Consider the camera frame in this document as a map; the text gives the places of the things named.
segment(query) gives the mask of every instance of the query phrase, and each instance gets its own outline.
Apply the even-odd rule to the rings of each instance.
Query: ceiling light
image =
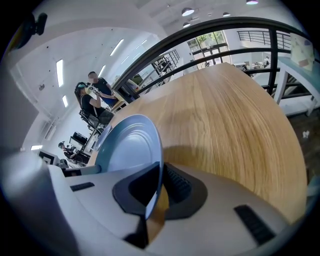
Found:
[[[190,25],[191,25],[191,24],[188,23],[188,22],[183,23],[183,27],[184,27],[184,28],[187,28],[187,27],[189,27]]]
[[[128,59],[128,58],[129,58],[129,55],[121,62],[121,64],[124,63],[124,62],[126,61],[126,59]]]
[[[258,0],[246,0],[247,5],[256,5],[258,3]]]
[[[106,65],[104,65],[104,66],[101,68],[101,70],[100,70],[100,72],[99,72],[99,75],[98,75],[98,78],[101,76],[101,74],[102,74],[102,72],[104,71],[105,67],[106,67]]]
[[[135,59],[136,57],[138,57],[139,54],[140,54],[140,52],[139,52],[136,56],[134,56],[133,59]]]
[[[58,85],[59,87],[64,85],[64,72],[63,72],[63,67],[64,67],[64,60],[61,59],[56,63],[56,76],[58,78]]]
[[[183,8],[181,14],[182,14],[182,16],[188,16],[190,14],[193,14],[194,12],[195,12],[194,9],[191,9],[191,8],[187,7],[187,8]]]
[[[31,147],[31,150],[40,150],[42,149],[42,145],[34,145]]]
[[[68,102],[67,102],[67,96],[66,96],[66,95],[64,95],[64,96],[62,97],[62,101],[63,101],[64,107],[65,107],[65,108],[68,107]]]
[[[115,51],[117,50],[117,48],[122,44],[124,40],[121,39],[118,44],[115,46],[115,48],[113,49],[113,51],[110,53],[110,56],[114,55]]]

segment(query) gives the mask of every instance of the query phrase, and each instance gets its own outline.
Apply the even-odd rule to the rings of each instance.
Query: dark floor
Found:
[[[320,109],[309,117],[300,114],[288,119],[302,148],[309,183],[314,175],[320,175]],[[308,138],[303,137],[306,131],[309,131]]]

